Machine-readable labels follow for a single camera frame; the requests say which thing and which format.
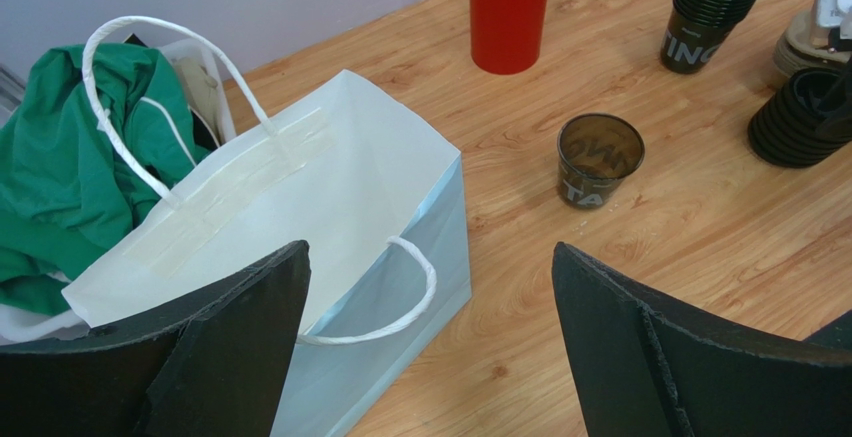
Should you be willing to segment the white paper bag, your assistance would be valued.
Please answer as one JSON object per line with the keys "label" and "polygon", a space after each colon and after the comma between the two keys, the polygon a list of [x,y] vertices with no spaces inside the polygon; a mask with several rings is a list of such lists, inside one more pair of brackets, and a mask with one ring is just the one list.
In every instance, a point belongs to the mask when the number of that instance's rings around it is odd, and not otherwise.
{"label": "white paper bag", "polygon": [[89,326],[154,308],[295,240],[307,301],[275,436],[342,436],[472,294],[460,151],[344,70],[227,141],[173,187],[100,103],[98,128],[159,201],[63,290]]}

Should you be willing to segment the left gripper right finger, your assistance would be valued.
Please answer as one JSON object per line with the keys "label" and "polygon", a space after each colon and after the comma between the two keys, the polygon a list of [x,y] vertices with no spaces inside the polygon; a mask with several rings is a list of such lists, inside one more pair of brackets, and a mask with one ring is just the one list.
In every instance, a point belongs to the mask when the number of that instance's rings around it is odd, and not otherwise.
{"label": "left gripper right finger", "polygon": [[804,340],[671,297],[560,243],[552,282],[591,436],[847,436],[851,317]]}

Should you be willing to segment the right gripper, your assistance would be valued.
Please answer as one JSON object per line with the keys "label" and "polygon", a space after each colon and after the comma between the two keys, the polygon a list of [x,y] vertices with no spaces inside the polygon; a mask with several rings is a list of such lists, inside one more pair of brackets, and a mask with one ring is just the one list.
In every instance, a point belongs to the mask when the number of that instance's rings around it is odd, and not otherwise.
{"label": "right gripper", "polygon": [[851,60],[847,61],[829,90],[815,100],[815,112],[823,118],[815,130],[817,136],[851,136]]}

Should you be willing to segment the stack of black cups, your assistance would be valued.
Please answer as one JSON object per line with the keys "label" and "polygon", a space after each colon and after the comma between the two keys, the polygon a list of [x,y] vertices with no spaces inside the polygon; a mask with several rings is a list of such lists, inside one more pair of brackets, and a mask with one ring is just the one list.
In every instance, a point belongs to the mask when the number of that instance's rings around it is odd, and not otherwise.
{"label": "stack of black cups", "polygon": [[702,70],[742,22],[757,0],[672,0],[673,9],[660,47],[668,70]]}

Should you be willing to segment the stack of black lids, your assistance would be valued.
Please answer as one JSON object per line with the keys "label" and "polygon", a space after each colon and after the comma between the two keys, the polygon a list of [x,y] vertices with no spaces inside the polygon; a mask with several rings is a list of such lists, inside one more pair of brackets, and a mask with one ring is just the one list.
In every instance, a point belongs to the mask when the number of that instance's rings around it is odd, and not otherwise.
{"label": "stack of black lids", "polygon": [[750,120],[747,135],[752,150],[776,166],[807,168],[849,144],[851,136],[824,138],[815,133],[823,121],[815,112],[815,100],[842,70],[806,68],[794,73]]}

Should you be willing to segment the single dark plastic cup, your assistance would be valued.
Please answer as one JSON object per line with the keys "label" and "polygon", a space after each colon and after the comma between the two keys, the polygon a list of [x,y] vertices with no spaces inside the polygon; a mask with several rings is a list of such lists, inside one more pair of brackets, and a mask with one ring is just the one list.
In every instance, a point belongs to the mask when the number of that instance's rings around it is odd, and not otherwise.
{"label": "single dark plastic cup", "polygon": [[593,210],[604,206],[641,166],[645,144],[628,121],[607,113],[574,117],[560,129],[559,194],[570,206]]}

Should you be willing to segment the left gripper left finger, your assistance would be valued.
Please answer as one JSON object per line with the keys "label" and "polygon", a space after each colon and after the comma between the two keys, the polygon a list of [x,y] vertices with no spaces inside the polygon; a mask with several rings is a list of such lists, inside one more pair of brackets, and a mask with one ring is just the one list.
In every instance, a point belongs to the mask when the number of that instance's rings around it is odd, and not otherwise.
{"label": "left gripper left finger", "polygon": [[2,434],[268,435],[310,277],[295,241],[84,336],[4,346]]}

